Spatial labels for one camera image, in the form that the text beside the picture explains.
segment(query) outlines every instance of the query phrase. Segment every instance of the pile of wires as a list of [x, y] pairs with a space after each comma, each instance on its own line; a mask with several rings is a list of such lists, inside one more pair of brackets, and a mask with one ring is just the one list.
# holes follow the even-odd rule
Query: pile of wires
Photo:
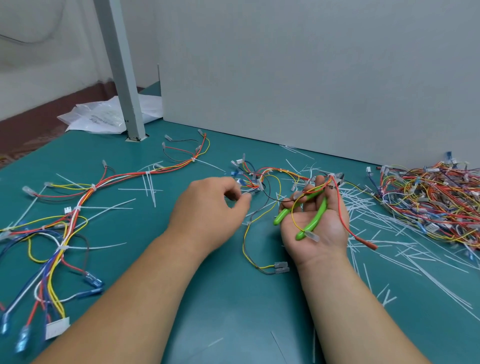
[[[9, 249], [11, 249], [15, 244], [20, 242], [27, 242], [28, 243], [28, 256], [29, 258], [38, 263], [40, 265], [38, 271], [26, 282], [26, 284], [20, 289], [20, 292], [6, 307], [0, 304], [0, 309], [3, 312], [1, 317], [1, 324], [0, 324], [0, 333], [5, 335], [9, 328], [9, 321], [10, 316], [13, 313], [14, 308], [18, 305], [23, 297], [28, 293], [28, 291], [35, 286], [34, 289], [34, 297], [35, 297], [35, 304], [32, 308], [31, 314], [22, 328], [20, 332], [19, 340], [17, 341], [16, 345], [16, 352], [22, 352], [25, 350], [26, 345], [29, 340], [30, 336], [30, 324], [32, 319], [37, 311], [38, 307], [41, 307], [45, 314], [45, 339], [50, 338], [48, 334], [48, 324], [52, 323], [52, 319], [55, 318], [59, 322], [61, 320], [65, 320], [67, 318], [65, 308], [63, 306], [64, 302], [70, 301], [74, 298], [85, 297], [91, 294], [101, 293], [103, 291], [103, 281], [98, 279], [97, 277], [93, 276], [91, 273], [86, 271], [86, 263], [89, 251], [89, 243], [88, 240], [78, 233], [84, 229], [88, 224], [88, 219], [80, 215], [80, 211], [87, 200], [98, 190], [103, 189], [105, 187], [111, 186], [113, 184], [131, 179], [142, 177], [144, 179], [145, 189], [146, 182], [145, 179], [148, 181], [148, 184], [151, 189], [152, 199], [155, 205], [155, 193], [153, 191], [153, 184], [152, 184], [152, 175], [154, 174], [162, 174], [162, 173], [169, 173], [175, 170], [179, 170], [190, 163], [194, 163], [197, 158], [207, 152], [210, 147], [210, 141], [206, 137], [206, 133], [203, 133], [200, 129], [198, 130], [200, 135], [202, 136], [202, 141], [198, 142], [193, 139], [188, 139], [189, 141], [197, 142], [198, 146], [195, 148], [195, 152], [189, 152], [187, 150], [173, 148], [170, 146], [166, 146], [163, 143], [163, 150], [167, 157], [172, 159], [167, 153], [166, 149], [173, 149], [183, 153], [188, 154], [188, 158], [185, 160], [178, 161], [177, 164], [173, 166], [164, 167], [159, 164], [153, 164], [153, 169], [150, 170], [139, 170], [137, 172], [131, 173], [123, 173], [123, 174], [115, 174], [115, 170], [107, 165], [105, 161], [103, 161], [104, 171], [103, 174], [96, 184], [86, 184], [86, 183], [71, 183], [71, 184], [53, 184], [51, 182], [46, 182], [45, 186], [49, 189], [53, 189], [58, 191], [59, 194], [38, 194], [29, 187], [24, 187], [23, 190], [34, 197], [35, 199], [39, 199], [40, 201], [56, 201], [56, 202], [63, 202], [70, 200], [72, 198], [79, 198], [78, 203], [76, 206], [70, 211], [65, 213], [63, 216], [52, 216], [41, 218], [35, 221], [28, 222], [26, 224], [17, 224], [15, 226], [9, 226], [7, 228], [0, 230], [0, 241], [4, 244], [3, 249], [0, 251], [0, 259], [2, 259]], [[173, 140], [167, 135], [165, 138], [170, 142], [182, 142], [186, 140]], [[205, 151], [202, 151], [205, 145], [205, 142], [208, 143]], [[108, 171], [112, 171], [114, 174], [111, 176], [107, 176]], [[71, 191], [69, 194], [62, 194], [60, 191]], [[29, 228], [27, 230], [22, 230], [26, 226], [32, 226], [37, 223], [45, 223], [43, 226], [38, 226], [36, 228]], [[32, 256], [32, 238], [35, 236], [45, 236], [56, 243], [56, 249], [53, 255], [49, 259], [40, 260]], [[65, 252], [69, 246], [69, 242], [72, 240], [73, 237], [80, 237], [85, 240], [87, 244], [86, 254], [85, 254], [85, 261], [84, 267], [79, 268], [75, 267], [65, 261]], [[92, 286], [92, 289], [88, 291], [78, 292], [73, 296], [67, 299], [60, 299], [58, 298], [57, 294], [55, 293], [53, 287], [52, 278], [54, 273], [56, 273], [56, 268], [59, 264], [65, 265], [70, 269], [80, 273], [83, 277], [84, 281], [87, 282]]]
[[478, 249], [480, 169], [459, 164], [439, 162], [412, 170], [382, 166], [378, 186], [369, 168], [367, 175], [376, 189], [372, 195], [394, 216], [433, 239]]
[[[269, 178], [275, 178], [276, 181], [278, 182], [279, 185], [279, 192], [278, 194], [281, 195], [282, 193], [282, 183], [280, 179], [275, 176], [273, 173], [278, 172], [278, 173], [285, 173], [288, 175], [292, 180], [293, 180], [293, 186], [291, 188], [291, 191], [294, 192], [293, 194], [293, 201], [294, 201], [294, 206], [299, 204], [299, 201], [302, 197], [317, 193], [319, 191], [322, 191], [324, 188], [335, 188], [336, 192], [338, 194], [338, 210], [341, 211], [340, 209], [340, 191], [339, 191], [339, 186], [336, 183], [334, 175], [329, 175], [325, 174], [325, 180], [322, 184], [318, 186], [315, 185], [315, 176], [301, 176], [300, 174], [296, 172], [292, 172], [286, 169], [282, 168], [276, 168], [276, 167], [262, 167], [258, 170], [255, 169], [252, 163], [249, 161], [245, 160], [245, 155], [243, 155], [242, 159], [238, 159], [236, 161], [231, 161], [231, 163], [235, 166], [236, 170], [235, 172], [232, 172], [231, 175], [234, 178], [237, 178], [237, 183], [242, 186], [242, 190], [246, 192], [250, 192], [252, 194], [256, 194], [258, 192], [263, 192], [267, 199], [262, 207], [257, 209], [256, 211], [252, 212], [249, 214], [249, 220], [247, 221], [247, 228], [245, 230], [245, 233], [243, 235], [243, 243], [242, 243], [242, 252], [245, 258], [249, 261], [250, 264], [252, 264], [257, 270], [260, 272], [266, 274], [266, 275], [273, 275], [273, 274], [279, 274], [279, 273], [286, 273], [289, 271], [288, 264], [287, 262], [277, 262], [274, 264], [269, 264], [266, 266], [260, 266], [257, 263], [254, 262], [254, 260], [251, 258], [251, 256], [248, 254], [247, 249], [246, 249], [246, 239], [247, 239], [247, 234], [250, 230], [250, 226], [252, 223], [258, 221], [261, 217], [263, 217], [265, 214], [268, 212], [272, 211], [276, 207], [276, 202], [282, 202], [283, 200], [279, 200], [278, 197], [274, 198], [272, 197], [272, 188], [270, 186], [270, 181]], [[298, 191], [299, 186], [310, 186], [309, 189], [306, 191]], [[261, 215], [258, 217], [254, 218], [254, 216], [260, 212], [260, 210], [264, 209], [265, 207], [268, 206], [268, 202], [272, 200], [273, 202], [271, 203], [272, 207], [270, 207], [267, 211], [263, 212]], [[300, 226], [297, 225], [294, 219], [294, 213], [293, 209], [291, 210], [291, 217], [292, 221], [295, 224], [295, 226], [300, 230], [304, 231]], [[375, 249], [375, 245], [358, 237], [348, 227], [347, 224], [345, 224], [341, 214], [340, 214], [340, 220], [342, 222], [342, 225], [344, 228], [357, 239], [359, 242], [367, 245], [368, 247]]]

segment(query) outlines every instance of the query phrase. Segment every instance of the green plier handle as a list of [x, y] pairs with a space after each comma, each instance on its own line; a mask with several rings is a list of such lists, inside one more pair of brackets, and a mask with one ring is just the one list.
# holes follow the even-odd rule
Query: green plier handle
[[[312, 198], [318, 196], [319, 194], [321, 194], [323, 192], [323, 190], [320, 190], [318, 192], [315, 192], [313, 194], [309, 194], [307, 195], [307, 201], [308, 200], [311, 200]], [[316, 226], [318, 225], [318, 222], [320, 221], [320, 219], [322, 218], [322, 215], [324, 214], [324, 212], [327, 210], [327, 199], [324, 198], [322, 203], [320, 204], [320, 208], [318, 209], [317, 211], [317, 214], [315, 215], [315, 217], [312, 219], [312, 221], [310, 221], [310, 223], [305, 226], [303, 228], [303, 231], [299, 231], [299, 233], [297, 234], [297, 236], [295, 236], [295, 239], [296, 240], [302, 240], [304, 237], [305, 237], [305, 231], [313, 231], [313, 229], [316, 228]], [[290, 212], [292, 211], [291, 208], [284, 208], [279, 214], [278, 216], [275, 218], [275, 220], [273, 221], [273, 224], [274, 225], [278, 225], [285, 216], [287, 216]]]

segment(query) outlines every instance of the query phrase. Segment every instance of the pliers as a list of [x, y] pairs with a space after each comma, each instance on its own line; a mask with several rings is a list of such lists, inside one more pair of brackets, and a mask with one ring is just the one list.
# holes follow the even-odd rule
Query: pliers
[[[333, 175], [332, 177], [335, 178], [335, 181], [337, 182], [337, 185], [340, 186], [343, 183], [343, 180], [345, 178], [345, 174], [344, 173], [337, 173], [337, 174]], [[308, 194], [307, 195], [307, 201], [311, 200], [314, 197], [317, 197], [322, 192], [323, 192], [323, 189], [321, 189], [317, 192], [314, 192], [312, 194]], [[316, 226], [318, 225], [318, 222], [320, 221], [320, 219], [322, 218], [322, 215], [324, 214], [324, 212], [326, 210], [327, 210], [327, 199], [324, 198], [322, 200], [322, 203], [320, 204], [320, 207], [318, 208], [318, 211], [317, 211], [315, 217], [312, 219], [312, 221], [310, 221], [310, 223], [307, 226], [305, 226], [303, 228], [303, 230], [300, 230], [298, 232], [298, 234], [295, 236], [295, 239], [296, 240], [302, 240], [306, 236], [305, 235], [306, 231], [313, 231], [313, 229], [315, 229]], [[275, 220], [273, 221], [273, 224], [278, 225], [283, 220], [283, 218], [285, 216], [287, 216], [291, 211], [292, 211], [291, 208], [284, 208], [278, 214], [278, 216], [275, 218]]]

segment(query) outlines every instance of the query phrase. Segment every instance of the table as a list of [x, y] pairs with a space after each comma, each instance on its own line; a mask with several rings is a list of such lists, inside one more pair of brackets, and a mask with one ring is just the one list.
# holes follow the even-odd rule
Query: table
[[[159, 85], [152, 85], [144, 93], [158, 95]], [[56, 173], [76, 183], [93, 183], [101, 176], [103, 159], [117, 172], [136, 171], [162, 160], [168, 164], [161, 146], [165, 140], [164, 134], [172, 138], [199, 138], [196, 128], [162, 120], [145, 127], [150, 137], [141, 143], [126, 143], [124, 135], [68, 132], [1, 170], [0, 226], [17, 220], [30, 204], [31, 198], [22, 192], [24, 185], [39, 191], [45, 181], [61, 182]], [[275, 166], [291, 169], [286, 159], [297, 169], [316, 162], [316, 168], [342, 171], [349, 181], [361, 185], [368, 183], [365, 176], [368, 164], [363, 162], [302, 151], [313, 160], [275, 144], [216, 132], [207, 131], [207, 134], [212, 145], [202, 160], [224, 169], [228, 174], [233, 170], [230, 160], [241, 158], [245, 153], [257, 168]], [[125, 205], [133, 207], [133, 210], [109, 211], [92, 220], [84, 229], [83, 233], [92, 246], [128, 242], [119, 247], [90, 252], [88, 270], [109, 287], [164, 231], [175, 200], [190, 181], [223, 175], [213, 167], [195, 162], [179, 171], [153, 176], [154, 187], [163, 190], [156, 194], [156, 208], [144, 191], [117, 189], [143, 189], [141, 179], [129, 180], [121, 186], [111, 186], [94, 194], [87, 206], [112, 206], [133, 198], [136, 200]], [[284, 194], [291, 193], [289, 189], [292, 183], [282, 182]], [[63, 208], [72, 206], [74, 201], [35, 203], [24, 220], [63, 214]], [[264, 195], [256, 195], [252, 206], [261, 206], [264, 201]], [[279, 229], [272, 224], [275, 210], [254, 223], [247, 238], [249, 253], [259, 263], [270, 264], [283, 260], [291, 263], [282, 247]], [[379, 206], [372, 206], [372, 210], [382, 211]], [[93, 214], [92, 211], [85, 212], [87, 216]], [[360, 218], [352, 224], [359, 230], [366, 229], [362, 236], [367, 239], [382, 230]], [[295, 269], [292, 268], [288, 274], [274, 276], [265, 276], [255, 270], [241, 253], [244, 229], [242, 226], [225, 245], [213, 252], [193, 277], [181, 302], [165, 351], [164, 364], [312, 363], [313, 325]], [[450, 254], [442, 248], [443, 245], [440, 247], [420, 236], [414, 237], [438, 256]], [[55, 247], [46, 239], [41, 242], [42, 239], [34, 239], [33, 252], [38, 258], [47, 258]], [[395, 232], [382, 230], [377, 239], [394, 241], [399, 240], [399, 236]], [[84, 243], [74, 239], [72, 245], [82, 246]], [[28, 260], [26, 251], [26, 244], [16, 244], [0, 261], [0, 301], [3, 303], [11, 302], [38, 269], [35, 263]], [[393, 258], [397, 247], [382, 247], [378, 252]], [[359, 249], [355, 256], [360, 276], [365, 282], [363, 264], [368, 269], [375, 295], [389, 284], [390, 298], [396, 296], [397, 299], [386, 306], [387, 311], [430, 360], [436, 364], [478, 361], [480, 322], [476, 318], [423, 274], [392, 264], [369, 249]], [[456, 256], [468, 263], [461, 254]], [[82, 264], [83, 258], [84, 253], [72, 250], [66, 255], [67, 261], [77, 265]], [[418, 262], [443, 285], [470, 302], [472, 313], [480, 316], [480, 294], [477, 291], [480, 272], [453, 260], [445, 261], [456, 268], [438, 262]], [[77, 275], [68, 273], [65, 267], [58, 269], [63, 272], [56, 273], [54, 286], [60, 298], [87, 289], [88, 286]], [[80, 317], [97, 298], [92, 296], [66, 303], [65, 309], [71, 321]], [[37, 312], [32, 323], [29, 348], [21, 355], [13, 354], [18, 333], [27, 320], [33, 302], [29, 294], [11, 316], [9, 336], [0, 338], [2, 362], [27, 363], [44, 348], [41, 342], [43, 315]], [[315, 357], [317, 363], [323, 362], [318, 343], [315, 345]]]

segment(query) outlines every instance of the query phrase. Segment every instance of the person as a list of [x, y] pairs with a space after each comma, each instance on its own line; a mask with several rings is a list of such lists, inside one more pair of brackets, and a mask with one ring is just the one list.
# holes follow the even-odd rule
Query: person
[[[315, 184], [324, 182], [322, 176]], [[224, 196], [236, 200], [227, 206]], [[305, 226], [327, 199], [315, 233], [295, 240], [298, 229], [284, 218], [281, 235], [295, 262], [324, 357], [329, 364], [429, 361], [390, 318], [347, 258], [348, 223], [335, 189], [300, 200], [295, 221]], [[168, 228], [112, 287], [34, 361], [63, 363], [159, 363], [182, 296], [202, 261], [241, 226], [252, 196], [231, 177], [194, 181], [178, 198]], [[280, 209], [292, 207], [286, 199]]]

